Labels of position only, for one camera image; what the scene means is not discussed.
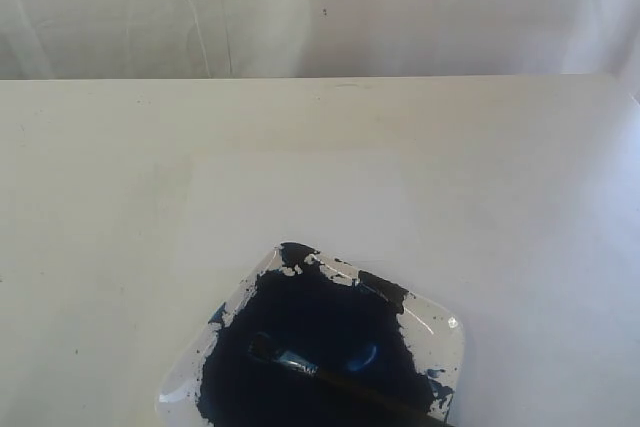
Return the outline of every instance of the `table surface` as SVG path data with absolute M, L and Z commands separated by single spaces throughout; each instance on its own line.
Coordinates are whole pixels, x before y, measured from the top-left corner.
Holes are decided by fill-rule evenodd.
M 608 76 L 0 82 L 0 106 L 1 425 L 160 425 L 164 375 L 281 240 L 457 313 L 458 426 L 640 416 L 640 109 Z

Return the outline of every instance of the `black paint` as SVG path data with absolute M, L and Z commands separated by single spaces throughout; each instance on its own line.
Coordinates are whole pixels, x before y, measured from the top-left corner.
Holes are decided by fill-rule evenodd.
M 415 371 L 396 318 L 397 302 L 406 291 L 367 273 L 357 287 L 336 284 L 309 257 L 315 253 L 300 244 L 282 244 L 283 266 L 297 265 L 302 274 L 263 273 L 245 308 L 221 328 L 203 367 L 200 413 L 216 427 L 419 425 L 326 382 L 248 355 L 256 333 L 265 332 L 323 369 L 428 410 L 433 392 L 427 377 Z M 222 320 L 221 315 L 214 319 Z M 369 361 L 371 352 L 375 355 Z M 364 359 L 356 371 L 354 359 Z

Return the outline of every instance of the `paintbrush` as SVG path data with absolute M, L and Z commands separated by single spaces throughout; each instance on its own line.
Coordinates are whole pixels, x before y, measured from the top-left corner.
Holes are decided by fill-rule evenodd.
M 381 405 L 386 409 L 401 414 L 407 418 L 417 420 L 424 427 L 451 427 L 449 424 L 430 417 L 426 412 L 414 409 L 402 402 L 380 394 L 363 386 L 344 375 L 319 367 L 301 355 L 280 346 L 275 340 L 263 332 L 257 333 L 249 345 L 249 354 L 260 361 L 280 365 L 292 372 L 313 377 L 324 381 L 342 392 L 359 399 Z

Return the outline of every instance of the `white wall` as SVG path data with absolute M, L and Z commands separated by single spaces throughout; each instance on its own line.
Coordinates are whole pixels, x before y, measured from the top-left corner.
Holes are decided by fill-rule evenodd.
M 0 76 L 622 72 L 629 65 L 633 72 L 623 74 L 640 87 L 630 58 L 639 30 L 638 0 L 0 0 Z

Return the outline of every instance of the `paint palette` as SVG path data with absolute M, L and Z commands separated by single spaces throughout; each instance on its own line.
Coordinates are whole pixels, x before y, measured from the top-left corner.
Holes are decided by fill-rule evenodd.
M 256 338 L 277 343 L 277 362 L 252 355 Z M 463 350 L 462 325 L 447 309 L 283 243 L 182 355 L 156 411 L 169 427 L 410 427 L 425 425 L 420 415 L 445 422 Z

